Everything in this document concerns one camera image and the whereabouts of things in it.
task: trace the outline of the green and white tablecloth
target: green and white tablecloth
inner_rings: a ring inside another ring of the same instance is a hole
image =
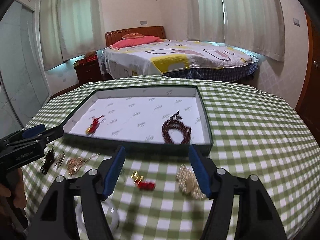
[[[247,178],[257,174],[270,194],[292,238],[311,217],[319,201],[319,146],[297,113],[281,98],[251,86],[233,83],[172,79],[162,76],[137,76],[113,81],[88,83],[48,102],[29,122],[27,128],[43,123],[54,127],[71,113],[95,89],[141,85],[197,85],[206,107],[214,145],[210,157],[218,167]],[[105,150],[92,146],[92,151],[54,142],[56,156],[63,150],[66,157],[90,157],[77,174],[97,168]],[[110,199],[118,208],[120,226],[116,239],[200,239],[212,201],[185,197],[175,182],[182,158],[127,158]],[[28,205],[32,216],[56,176],[66,172],[66,159],[61,169],[40,173],[41,160],[23,168]],[[153,192],[140,191],[130,175],[139,170],[156,183]],[[228,239],[236,229],[239,200],[235,197]],[[81,232],[81,239],[87,236]]]

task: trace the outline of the pillow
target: pillow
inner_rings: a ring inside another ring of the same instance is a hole
[[[129,39],[139,39],[139,38],[143,38],[144,35],[140,34],[140,33],[130,33],[130,34],[126,34],[125,36],[122,37],[123,40],[129,40]]]
[[[126,47],[133,47],[142,44],[149,44],[153,42],[163,42],[159,37],[155,36],[145,36],[139,39],[129,39],[129,40],[121,40],[111,45],[109,48],[111,49],[122,49]]]

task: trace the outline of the brown bead bracelet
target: brown bead bracelet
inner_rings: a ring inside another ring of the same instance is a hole
[[[188,144],[191,140],[191,127],[185,126],[182,120],[182,117],[179,115],[178,111],[176,114],[170,117],[169,120],[165,121],[162,126],[162,136],[165,143],[174,144],[172,141],[169,130],[178,130],[183,134],[183,140],[180,144]]]

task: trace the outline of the blue plaid fabric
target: blue plaid fabric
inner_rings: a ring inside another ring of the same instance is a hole
[[[211,69],[211,68],[189,68],[164,73],[166,77],[205,79],[224,82],[234,82],[252,75],[258,69],[257,62],[249,63],[243,67]]]

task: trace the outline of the metal screw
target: metal screw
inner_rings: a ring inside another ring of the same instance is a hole
[[[96,169],[89,170],[89,175],[94,176],[98,173]]]
[[[63,180],[64,180],[64,177],[63,177],[63,176],[58,176],[58,177],[56,178],[56,182],[63,182]]]
[[[259,178],[258,178],[257,175],[251,175],[250,179],[253,180],[253,181],[257,181]]]
[[[226,170],[223,169],[223,168],[218,168],[217,169],[217,173],[220,174],[220,175],[224,175],[224,174],[226,174]]]

